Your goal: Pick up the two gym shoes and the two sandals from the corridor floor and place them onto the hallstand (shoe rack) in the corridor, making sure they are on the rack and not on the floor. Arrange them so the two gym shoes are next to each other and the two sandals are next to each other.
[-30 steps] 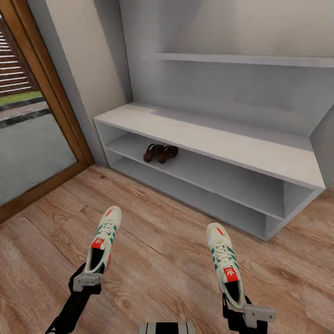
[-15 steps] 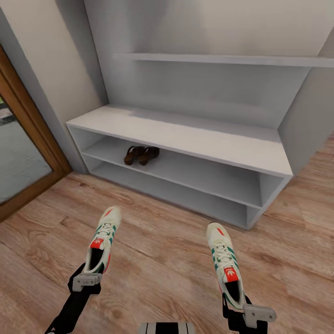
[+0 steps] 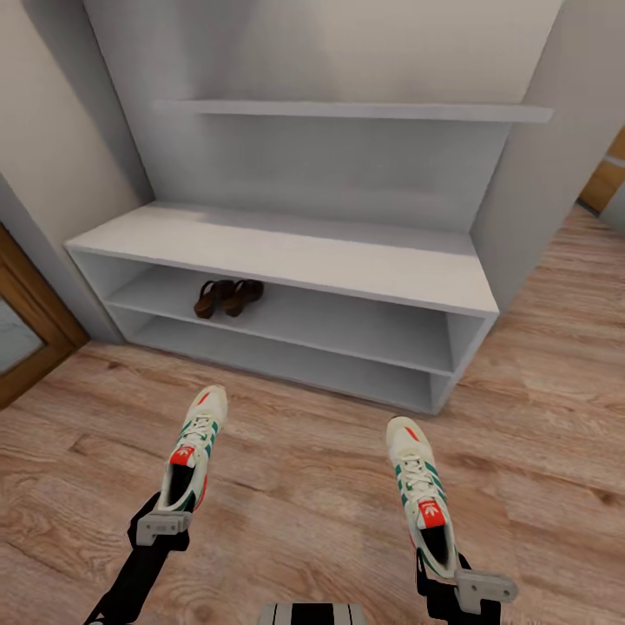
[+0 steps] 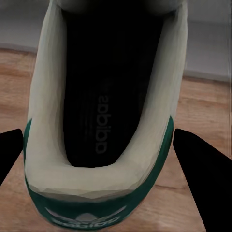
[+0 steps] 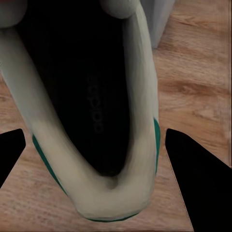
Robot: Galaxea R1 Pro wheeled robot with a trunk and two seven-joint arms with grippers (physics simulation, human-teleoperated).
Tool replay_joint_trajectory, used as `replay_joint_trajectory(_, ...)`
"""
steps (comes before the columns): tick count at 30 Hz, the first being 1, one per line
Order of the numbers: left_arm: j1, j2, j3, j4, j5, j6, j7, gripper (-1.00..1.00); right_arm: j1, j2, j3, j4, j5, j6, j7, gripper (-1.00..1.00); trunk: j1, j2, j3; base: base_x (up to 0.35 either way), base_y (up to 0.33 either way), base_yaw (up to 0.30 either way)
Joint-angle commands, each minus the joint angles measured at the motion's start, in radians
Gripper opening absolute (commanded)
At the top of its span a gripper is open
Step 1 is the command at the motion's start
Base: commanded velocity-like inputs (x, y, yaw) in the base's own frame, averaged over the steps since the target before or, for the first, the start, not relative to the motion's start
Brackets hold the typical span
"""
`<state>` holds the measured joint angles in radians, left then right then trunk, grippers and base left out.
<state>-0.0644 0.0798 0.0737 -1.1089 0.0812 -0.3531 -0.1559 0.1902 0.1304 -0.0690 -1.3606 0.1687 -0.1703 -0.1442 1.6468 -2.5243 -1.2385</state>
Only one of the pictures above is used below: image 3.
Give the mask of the gym shoe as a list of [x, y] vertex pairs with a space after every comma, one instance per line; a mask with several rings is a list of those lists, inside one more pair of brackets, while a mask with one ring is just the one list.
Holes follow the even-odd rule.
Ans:
[[406, 416], [391, 418], [386, 443], [411, 541], [421, 550], [423, 562], [442, 578], [453, 580], [457, 569], [453, 524], [431, 445], [422, 429]]
[[200, 507], [207, 488], [207, 466], [215, 437], [227, 417], [227, 394], [221, 385], [202, 390], [191, 404], [174, 451], [167, 462], [158, 510], [183, 511], [191, 496]]

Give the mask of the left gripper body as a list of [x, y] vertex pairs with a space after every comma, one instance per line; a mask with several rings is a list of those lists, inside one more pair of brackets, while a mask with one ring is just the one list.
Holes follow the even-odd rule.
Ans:
[[148, 576], [152, 584], [157, 580], [162, 565], [168, 557], [169, 551], [186, 551], [190, 543], [188, 530], [181, 531], [177, 535], [158, 535], [155, 543], [149, 547], [142, 547], [135, 543], [137, 523], [133, 523], [128, 530], [129, 541], [133, 547], [133, 552], [122, 567], [121, 572], [126, 570], [137, 570]]

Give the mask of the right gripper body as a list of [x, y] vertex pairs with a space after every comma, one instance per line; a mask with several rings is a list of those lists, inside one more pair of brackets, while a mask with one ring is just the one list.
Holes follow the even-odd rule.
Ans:
[[481, 614], [463, 612], [455, 596], [456, 585], [427, 582], [426, 605], [430, 617], [447, 621], [448, 625], [500, 625], [501, 603], [481, 599]]

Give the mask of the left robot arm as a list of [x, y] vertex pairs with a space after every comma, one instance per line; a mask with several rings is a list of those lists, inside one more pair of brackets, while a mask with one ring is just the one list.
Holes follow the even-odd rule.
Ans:
[[195, 496], [190, 497], [183, 511], [156, 509], [159, 497], [160, 492], [157, 492], [130, 521], [128, 536], [133, 552], [113, 587], [102, 596], [83, 625], [135, 622], [169, 551], [188, 549], [188, 527], [193, 520]]

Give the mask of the sandal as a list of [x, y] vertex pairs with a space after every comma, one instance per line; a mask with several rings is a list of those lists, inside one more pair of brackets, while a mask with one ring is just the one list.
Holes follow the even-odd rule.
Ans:
[[242, 282], [243, 280], [239, 280], [238, 282], [234, 282], [233, 280], [212, 282], [208, 280], [206, 284], [202, 286], [199, 302], [194, 306], [196, 316], [199, 319], [210, 319], [213, 316], [216, 305], [218, 305], [218, 303], [226, 304], [226, 300], [229, 299], [233, 286], [241, 285]]
[[263, 282], [259, 280], [243, 280], [241, 285], [234, 285], [229, 299], [223, 304], [228, 317], [235, 318], [242, 313], [245, 303], [257, 301], [263, 295]]

